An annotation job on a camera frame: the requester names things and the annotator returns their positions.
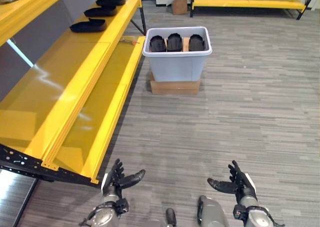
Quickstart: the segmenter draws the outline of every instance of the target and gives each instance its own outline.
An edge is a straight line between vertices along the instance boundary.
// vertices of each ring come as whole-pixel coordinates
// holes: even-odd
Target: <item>yellow shelf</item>
[[[113,135],[132,79],[139,63],[145,37],[138,43],[120,42],[70,129],[54,163],[96,180]]]
[[[58,0],[16,0],[0,5],[0,46]]]
[[[304,11],[306,6],[299,0],[194,0],[194,7],[251,7],[296,9]]]
[[[104,32],[67,30],[0,103],[0,143],[57,170],[53,160],[140,4],[119,6]]]

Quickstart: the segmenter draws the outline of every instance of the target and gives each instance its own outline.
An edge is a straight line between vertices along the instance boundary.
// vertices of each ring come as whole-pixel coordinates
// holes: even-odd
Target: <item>metal bracket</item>
[[[44,181],[61,181],[92,187],[100,187],[91,182],[89,177],[74,173],[64,168],[54,171],[42,166],[42,160],[34,158],[13,148],[0,144],[0,169],[29,176]]]

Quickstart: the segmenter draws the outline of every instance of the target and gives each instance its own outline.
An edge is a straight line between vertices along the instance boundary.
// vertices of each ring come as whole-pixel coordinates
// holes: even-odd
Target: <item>small cardboard box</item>
[[[151,91],[154,95],[196,95],[199,92],[200,82],[200,80],[157,82],[152,72],[150,73]]]
[[[174,15],[185,15],[188,13],[187,0],[174,0],[172,1],[172,13]]]

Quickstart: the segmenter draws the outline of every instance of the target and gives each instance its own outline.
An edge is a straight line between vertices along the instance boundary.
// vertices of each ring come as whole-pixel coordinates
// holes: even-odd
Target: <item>black shoe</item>
[[[75,23],[70,26],[70,30],[76,33],[101,32],[107,28],[104,19],[89,18],[89,21]]]
[[[150,52],[166,52],[166,43],[160,35],[153,36],[150,39]]]
[[[95,3],[102,7],[123,6],[126,3],[126,0],[97,0]]]
[[[168,52],[181,52],[182,51],[182,38],[178,33],[172,33],[168,37],[166,51]]]
[[[204,51],[205,50],[205,41],[198,35],[194,34],[189,39],[189,51]]]
[[[116,14],[117,9],[115,5],[108,7],[90,8],[84,12],[84,15],[87,17],[115,16]]]

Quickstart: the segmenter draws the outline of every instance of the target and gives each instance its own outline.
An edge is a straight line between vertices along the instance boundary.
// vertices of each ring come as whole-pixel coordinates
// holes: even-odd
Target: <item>metal shelf frame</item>
[[[312,0],[305,0],[304,8],[303,8],[303,9],[301,8],[301,10],[297,9],[299,15],[297,16],[296,20],[300,20],[300,19],[301,19],[302,15],[304,14],[305,10],[308,8],[308,6],[309,6],[309,4],[310,4],[311,1],[312,1]],[[240,6],[233,6],[233,7],[252,7],[252,6],[246,6],[245,4],[241,4]],[[195,0],[191,0],[191,10],[190,10],[190,17],[191,17],[191,18],[193,17],[194,12],[195,12]]]
[[[140,28],[139,25],[132,19],[130,21],[145,36],[147,33],[147,27],[142,3],[140,4],[139,11],[142,28]],[[34,178],[34,181],[29,188],[29,191],[22,203],[22,206],[14,220],[12,227],[18,226],[23,212],[28,204],[28,201],[31,198],[37,184],[39,183],[39,180],[47,182],[60,181],[72,184],[87,185],[95,188],[101,187],[100,181],[98,183],[94,183],[92,182],[91,178],[69,171],[67,169],[59,167],[58,170],[53,170],[43,167],[41,164],[41,159],[32,157],[28,154],[22,153],[0,143],[0,170],[6,170],[19,175]]]

